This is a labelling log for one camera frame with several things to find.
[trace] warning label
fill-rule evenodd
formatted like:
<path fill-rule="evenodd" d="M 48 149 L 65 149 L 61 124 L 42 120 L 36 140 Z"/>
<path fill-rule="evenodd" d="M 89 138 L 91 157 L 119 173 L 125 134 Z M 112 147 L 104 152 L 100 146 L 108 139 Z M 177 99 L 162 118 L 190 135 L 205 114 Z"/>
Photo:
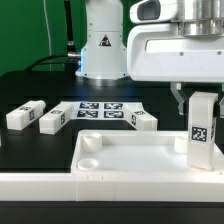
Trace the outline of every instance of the warning label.
<path fill-rule="evenodd" d="M 103 40 L 100 42 L 100 45 L 102 47 L 111 47 L 111 43 L 107 37 L 107 35 L 104 36 Z"/>

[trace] green wall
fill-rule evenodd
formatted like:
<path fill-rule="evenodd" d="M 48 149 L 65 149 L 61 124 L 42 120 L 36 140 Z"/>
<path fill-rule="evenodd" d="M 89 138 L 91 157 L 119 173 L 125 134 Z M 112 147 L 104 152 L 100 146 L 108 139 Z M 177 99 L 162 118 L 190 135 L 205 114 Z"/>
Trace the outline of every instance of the green wall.
<path fill-rule="evenodd" d="M 64 0 L 46 0 L 53 54 L 66 51 Z M 130 6 L 137 0 L 122 0 L 124 5 L 124 44 L 133 27 Z M 85 1 L 71 0 L 74 39 L 78 49 L 86 42 Z M 0 75 L 23 70 L 49 55 L 43 0 L 0 0 Z M 38 69 L 49 70 L 49 67 Z"/>

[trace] white rectangular block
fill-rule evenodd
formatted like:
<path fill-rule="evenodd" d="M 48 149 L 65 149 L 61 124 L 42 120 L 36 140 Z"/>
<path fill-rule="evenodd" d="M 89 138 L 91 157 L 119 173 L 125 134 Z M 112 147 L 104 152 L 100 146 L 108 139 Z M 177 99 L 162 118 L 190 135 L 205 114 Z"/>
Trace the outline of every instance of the white rectangular block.
<path fill-rule="evenodd" d="M 147 113 L 143 107 L 131 105 L 124 106 L 124 118 L 138 131 L 157 130 L 157 119 Z"/>
<path fill-rule="evenodd" d="M 54 135 L 71 119 L 72 111 L 73 106 L 69 103 L 53 108 L 39 120 L 40 133 Z"/>
<path fill-rule="evenodd" d="M 103 172 L 83 172 L 77 175 L 77 201 L 113 201 L 114 176 Z"/>
<path fill-rule="evenodd" d="M 211 170 L 214 153 L 216 118 L 214 104 L 218 94 L 195 92 L 190 98 L 187 162 L 189 166 Z"/>
<path fill-rule="evenodd" d="M 44 101 L 29 101 L 6 115 L 7 128 L 22 130 L 43 115 Z"/>

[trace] black table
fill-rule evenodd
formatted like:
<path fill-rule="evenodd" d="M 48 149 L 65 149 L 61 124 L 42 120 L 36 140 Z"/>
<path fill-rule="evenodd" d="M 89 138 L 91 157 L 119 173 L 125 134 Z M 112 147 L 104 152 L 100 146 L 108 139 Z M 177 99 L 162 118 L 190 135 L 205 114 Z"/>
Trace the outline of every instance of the black table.
<path fill-rule="evenodd" d="M 219 92 L 216 85 L 192 83 L 184 90 L 188 97 L 195 90 Z M 72 120 L 55 136 L 40 134 L 38 121 L 23 131 L 7 130 L 5 115 L 29 100 L 44 100 L 45 113 L 61 101 L 142 102 L 158 119 L 158 130 L 187 130 L 187 116 L 179 115 L 169 83 L 127 81 L 97 87 L 64 72 L 10 72 L 0 77 L 0 172 L 68 173 L 80 130 L 133 129 L 126 121 Z M 223 128 L 224 120 L 217 119 L 216 143 L 222 151 Z M 223 203 L 0 202 L 0 223 L 7 224 L 216 223 L 223 218 Z"/>

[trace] cable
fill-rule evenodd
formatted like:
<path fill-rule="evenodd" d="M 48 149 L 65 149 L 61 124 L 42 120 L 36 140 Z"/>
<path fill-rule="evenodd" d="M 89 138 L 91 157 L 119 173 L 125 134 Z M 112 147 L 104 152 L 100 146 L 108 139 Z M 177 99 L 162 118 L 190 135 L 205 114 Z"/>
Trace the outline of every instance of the cable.
<path fill-rule="evenodd" d="M 40 65 L 64 65 L 64 64 L 74 64 L 74 61 L 64 61 L 64 62 L 45 62 L 45 63 L 37 63 L 33 64 L 29 67 L 29 70 L 27 69 L 27 72 L 30 72 L 34 67 L 40 66 Z"/>
<path fill-rule="evenodd" d="M 25 71 L 31 71 L 33 67 L 35 67 L 37 64 L 40 64 L 41 62 L 47 61 L 47 60 L 51 60 L 51 59 L 55 59 L 55 58 L 67 58 L 68 55 L 67 54 L 59 54 L 59 55 L 51 55 L 45 58 L 41 58 L 37 61 L 35 61 L 32 65 L 30 65 L 29 67 L 27 67 L 25 69 Z"/>
<path fill-rule="evenodd" d="M 51 40 L 51 32 L 50 32 L 50 25 L 49 25 L 49 19 L 48 19 L 48 12 L 47 12 L 47 4 L 46 0 L 43 0 L 44 5 L 44 16 L 47 26 L 47 36 L 48 36 L 48 45 L 49 45 L 49 55 L 52 55 L 52 40 Z"/>
<path fill-rule="evenodd" d="M 71 13 L 71 2 L 70 0 L 64 0 L 65 6 L 65 18 L 66 18 L 66 29 L 67 29 L 67 52 L 76 52 L 76 47 L 73 40 L 73 27 L 72 27 L 72 13 Z"/>

